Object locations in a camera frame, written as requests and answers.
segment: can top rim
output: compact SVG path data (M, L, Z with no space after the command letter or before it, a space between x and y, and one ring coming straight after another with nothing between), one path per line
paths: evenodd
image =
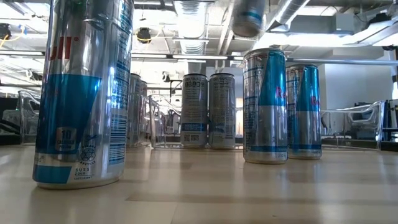
M200 73L189 73L189 74L186 74L186 75L184 75L184 77L186 77L187 75L202 75L202 76L204 76L204 77L206 77L206 78L207 78L207 76L206 76L206 75L204 75L204 74L200 74Z
M304 63L299 63L299 64L295 64L295 65L291 65L286 67L286 69L290 69L290 68L302 68L302 67L315 67L318 68L318 66L308 63L308 64L304 64Z
M226 73L226 72L214 73L214 74L210 75L210 77L212 77L213 75L231 75L232 77L235 77L235 75L234 75L234 74L231 74L231 73Z
M135 75L135 76L138 76L138 77L140 77L140 78L141 78L141 76L140 76L140 75L138 75L138 74L135 74L135 73L130 73L130 75Z
M261 49L255 49L255 50L251 50L248 53L246 53L246 55L243 57L243 59L247 59L248 57L250 57L253 53L261 53L263 51L270 51L270 50L276 50L279 52L282 52L283 54L285 54L285 52L281 49L277 49L277 48L261 48Z

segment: can logo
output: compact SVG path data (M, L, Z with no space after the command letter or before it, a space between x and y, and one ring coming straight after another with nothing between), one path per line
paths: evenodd
M77 42L79 41L79 37L74 37L73 41ZM72 37L60 37L58 46L53 46L52 49L49 49L49 52L51 54L49 55L49 60L55 60L55 59L70 59L70 48L72 45Z

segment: can bottom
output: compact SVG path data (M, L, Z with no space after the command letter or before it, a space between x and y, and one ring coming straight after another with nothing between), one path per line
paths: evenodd
M258 25L252 22L235 22L233 31L241 37L254 37L260 32Z
M299 149L298 151L289 150L288 158L289 159L306 159L306 160L317 160L322 156L322 152L319 150L308 150L308 149Z
M287 161L287 152L256 152L245 151L243 158L246 162L256 164L284 164Z
M95 182L87 182L87 183L73 183L73 184L45 184L45 183L37 183L37 186L43 189L51 189L51 190L73 190L73 189L86 189L90 187L100 187L108 184L112 184L119 180L119 177L113 177L111 179L99 180Z
M269 165L277 165L277 164L285 164L286 161L258 161L252 159L244 159L246 162L254 163L254 164L269 164Z
M182 147L186 149L206 149L206 145L201 145L201 146L193 146L193 145L186 145L186 144L181 144Z
M231 150L231 149L235 149L235 146L212 146L212 145L210 145L210 149Z

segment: aluminum can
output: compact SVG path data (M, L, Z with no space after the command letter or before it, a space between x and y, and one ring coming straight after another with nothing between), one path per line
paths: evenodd
M149 117L147 116L147 92L148 84L147 82L141 80L141 99L140 99L140 113L139 113L139 145L148 145L149 141L146 137L146 131L149 128Z
M216 73L209 80L209 145L233 149L236 135L235 77Z
M33 179L49 189L124 170L132 0L52 1Z
M247 162L287 160L285 55L257 49L244 56L243 156Z
M135 147L139 142L140 106L142 104L141 77L132 73L129 89L129 118L127 121L127 147Z
M262 29L265 0L237 0L232 30L241 37L255 37Z
M181 112L183 147L205 147L207 144L207 91L205 75L184 75Z
M287 74L289 158L322 156L319 73L314 65L293 65Z

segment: energy drink can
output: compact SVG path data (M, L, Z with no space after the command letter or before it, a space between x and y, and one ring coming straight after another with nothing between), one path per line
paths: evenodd
M124 170L132 0L52 1L33 179L49 189Z
M241 37L255 37L262 29L265 0L237 0L232 30Z
M184 75L181 144L184 147L205 147L207 123L207 77L196 73Z
M211 75L209 95L209 145L212 148L233 149L236 135L234 75L229 73Z
M243 156L247 162L287 160L285 55L257 49L244 56Z
M146 130L149 125L149 120L146 118L147 116L147 91L148 84L147 82L141 80L141 99L139 105L139 145L148 145L149 142L146 141Z
M141 77L132 73L129 89L129 117L127 121L127 147L135 147L139 142L139 120L142 93Z
M286 69L289 158L322 156L319 74L314 65Z

